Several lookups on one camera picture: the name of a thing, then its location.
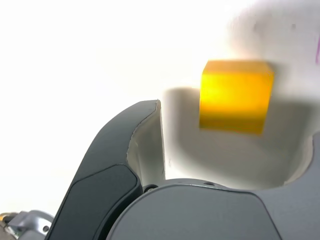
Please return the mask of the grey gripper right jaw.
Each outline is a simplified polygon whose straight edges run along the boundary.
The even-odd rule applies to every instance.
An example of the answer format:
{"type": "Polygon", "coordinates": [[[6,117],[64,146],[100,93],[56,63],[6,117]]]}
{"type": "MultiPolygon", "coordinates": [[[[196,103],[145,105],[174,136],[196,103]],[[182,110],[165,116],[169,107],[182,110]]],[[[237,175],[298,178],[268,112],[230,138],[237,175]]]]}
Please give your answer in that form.
{"type": "Polygon", "coordinates": [[[109,240],[317,240],[320,237],[320,135],[305,173],[263,190],[200,181],[160,186],[131,203],[109,240]]]}

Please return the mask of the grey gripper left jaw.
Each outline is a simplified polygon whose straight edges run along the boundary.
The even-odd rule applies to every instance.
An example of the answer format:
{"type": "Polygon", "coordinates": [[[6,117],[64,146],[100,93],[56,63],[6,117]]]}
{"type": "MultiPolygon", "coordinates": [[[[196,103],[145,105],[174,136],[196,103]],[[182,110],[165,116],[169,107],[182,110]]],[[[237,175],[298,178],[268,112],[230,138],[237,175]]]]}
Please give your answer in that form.
{"type": "Polygon", "coordinates": [[[165,178],[161,102],[135,103],[112,118],[85,153],[47,234],[104,240],[121,213],[165,178]]]}

